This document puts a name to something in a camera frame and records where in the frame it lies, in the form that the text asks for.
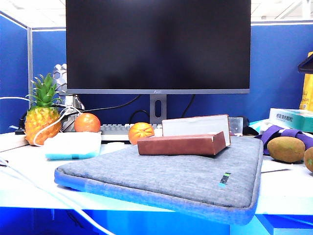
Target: purple strap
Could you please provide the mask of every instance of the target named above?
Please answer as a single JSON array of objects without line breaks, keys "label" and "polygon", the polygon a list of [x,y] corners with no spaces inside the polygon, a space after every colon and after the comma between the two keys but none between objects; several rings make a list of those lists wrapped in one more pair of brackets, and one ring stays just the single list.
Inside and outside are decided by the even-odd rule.
[{"label": "purple strap", "polygon": [[280,130],[282,130],[282,129],[283,129],[282,127],[273,125],[273,126],[270,126],[265,132],[263,132],[262,135],[258,135],[258,136],[255,137],[255,138],[258,138],[258,139],[261,139],[261,140],[262,140],[263,145],[264,145],[264,146],[263,146],[263,149],[264,149],[263,152],[264,152],[264,154],[269,155],[269,151],[268,151],[268,147],[267,147],[268,142],[269,142],[271,139],[277,137],[277,136],[275,136],[275,135],[277,135],[278,132],[279,132]]},{"label": "purple strap", "polygon": [[270,128],[268,128],[262,135],[258,135],[255,137],[262,140],[264,144],[264,154],[269,155],[267,144],[271,139],[278,136],[295,137],[304,143],[305,149],[308,149],[313,146],[313,138],[303,134],[300,130],[286,129],[279,135],[278,133],[282,129],[283,129],[282,127],[273,125]]}]

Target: blue cubicle partition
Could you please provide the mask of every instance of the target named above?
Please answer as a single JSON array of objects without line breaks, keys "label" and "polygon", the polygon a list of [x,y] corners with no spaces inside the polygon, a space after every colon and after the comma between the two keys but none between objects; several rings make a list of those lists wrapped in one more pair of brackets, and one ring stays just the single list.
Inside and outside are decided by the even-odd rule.
[{"label": "blue cubicle partition", "polygon": [[[1,70],[0,95],[27,93],[27,31],[0,17]],[[186,117],[229,114],[246,116],[250,121],[266,119],[271,107],[297,109],[302,97],[304,74],[297,71],[309,51],[313,50],[313,24],[252,25],[249,94],[199,94]],[[33,75],[52,72],[55,64],[66,63],[66,32],[33,32]],[[81,95],[87,109],[123,104],[135,95]],[[190,95],[168,95],[167,117],[179,118]],[[19,108],[11,109],[15,102]],[[26,109],[24,101],[1,101],[0,133],[18,123]],[[129,123],[136,110],[149,110],[149,96],[121,109],[97,111],[102,123]],[[148,121],[137,113],[131,122]]]},{"label": "blue cubicle partition", "polygon": [[[269,109],[299,107],[304,74],[297,71],[309,51],[313,50],[313,24],[252,25],[249,94],[199,94],[186,117],[229,114],[246,116],[250,121],[268,118]],[[66,32],[33,33],[34,74],[52,71],[56,63],[66,62]],[[87,109],[123,104],[135,95],[81,95]],[[179,118],[190,95],[168,95],[167,117]],[[149,97],[121,109],[97,111],[102,123],[129,123],[136,110],[149,110]],[[132,122],[149,121],[145,113]]]},{"label": "blue cubicle partition", "polygon": [[[28,93],[27,30],[0,16],[0,97]],[[24,100],[0,100],[0,134],[12,132],[28,109]]]}]

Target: desk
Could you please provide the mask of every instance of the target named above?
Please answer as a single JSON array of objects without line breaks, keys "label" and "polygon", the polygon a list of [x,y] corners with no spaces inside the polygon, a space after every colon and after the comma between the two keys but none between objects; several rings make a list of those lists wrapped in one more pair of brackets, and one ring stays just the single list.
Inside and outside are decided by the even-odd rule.
[{"label": "desk", "polygon": [[[101,153],[114,151],[110,144],[101,146]],[[43,147],[24,146],[0,153],[24,175],[50,190],[60,190],[82,209],[130,212],[172,212],[120,201],[100,195],[63,188],[54,183],[54,169],[69,161],[48,161]],[[313,174],[304,164],[282,164],[264,157],[262,171],[285,169],[263,173],[256,214],[301,214],[313,213]],[[8,167],[0,167],[0,207],[69,209],[53,196],[18,178]]]}]

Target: gray laptop sleeve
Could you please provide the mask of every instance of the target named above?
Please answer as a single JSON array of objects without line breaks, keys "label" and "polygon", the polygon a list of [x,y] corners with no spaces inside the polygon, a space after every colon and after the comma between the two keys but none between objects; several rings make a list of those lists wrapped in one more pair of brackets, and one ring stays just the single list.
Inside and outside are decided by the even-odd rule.
[{"label": "gray laptop sleeve", "polygon": [[55,182],[80,191],[226,224],[247,224],[260,186],[263,143],[232,137],[216,156],[141,156],[137,145],[62,165]]}]

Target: computer monitor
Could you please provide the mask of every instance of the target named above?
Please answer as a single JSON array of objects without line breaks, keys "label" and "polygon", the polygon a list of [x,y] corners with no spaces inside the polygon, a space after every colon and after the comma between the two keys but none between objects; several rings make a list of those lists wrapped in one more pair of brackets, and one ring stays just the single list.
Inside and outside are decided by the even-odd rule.
[{"label": "computer monitor", "polygon": [[249,0],[67,0],[67,92],[249,93],[250,14]]}]

